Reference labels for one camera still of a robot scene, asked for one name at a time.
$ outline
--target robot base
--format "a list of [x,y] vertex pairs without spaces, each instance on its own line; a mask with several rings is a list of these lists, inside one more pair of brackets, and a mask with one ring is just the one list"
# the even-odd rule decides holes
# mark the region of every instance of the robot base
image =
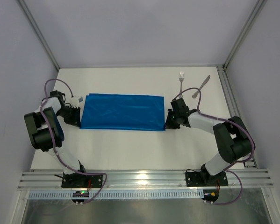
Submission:
[[[83,165],[80,164],[80,172],[86,173]],[[63,174],[62,188],[101,188],[102,175],[82,175],[82,174]]]
[[205,182],[200,172],[185,172],[187,187],[216,187],[219,182],[220,186],[228,186],[228,180],[225,172],[215,175],[214,181]]

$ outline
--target silver knife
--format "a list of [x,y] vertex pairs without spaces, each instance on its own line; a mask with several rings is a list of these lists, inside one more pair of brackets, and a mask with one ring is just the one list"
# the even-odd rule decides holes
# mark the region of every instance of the silver knife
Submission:
[[[210,75],[207,76],[206,79],[203,81],[203,83],[201,84],[201,86],[199,88],[200,90],[205,86],[205,84],[209,81],[209,79],[210,79]],[[199,91],[197,90],[197,92],[192,95],[193,99],[195,99],[197,97],[198,93],[199,93]]]

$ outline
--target white cable tray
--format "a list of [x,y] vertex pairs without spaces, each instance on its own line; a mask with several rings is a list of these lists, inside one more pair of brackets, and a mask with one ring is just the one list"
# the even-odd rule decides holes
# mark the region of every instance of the white cable tray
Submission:
[[[76,199],[72,195],[75,190],[33,190],[29,193],[29,200],[65,200]],[[95,195],[97,190],[90,190],[89,197]],[[181,198],[203,198],[202,189],[180,189],[180,190],[102,190],[96,200],[132,200],[132,199],[181,199]]]

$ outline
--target blue cloth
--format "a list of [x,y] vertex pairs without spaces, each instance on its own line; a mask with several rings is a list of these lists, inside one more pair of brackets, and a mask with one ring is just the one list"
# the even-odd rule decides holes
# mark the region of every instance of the blue cloth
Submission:
[[81,128],[164,131],[164,97],[91,93]]

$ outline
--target silver fork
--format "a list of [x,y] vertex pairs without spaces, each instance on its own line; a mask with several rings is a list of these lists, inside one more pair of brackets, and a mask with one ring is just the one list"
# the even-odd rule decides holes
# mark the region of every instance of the silver fork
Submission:
[[179,81],[180,81],[180,91],[179,91],[179,93],[182,92],[182,82],[183,82],[184,76],[185,76],[185,73],[183,71],[181,71],[180,74],[179,74]]

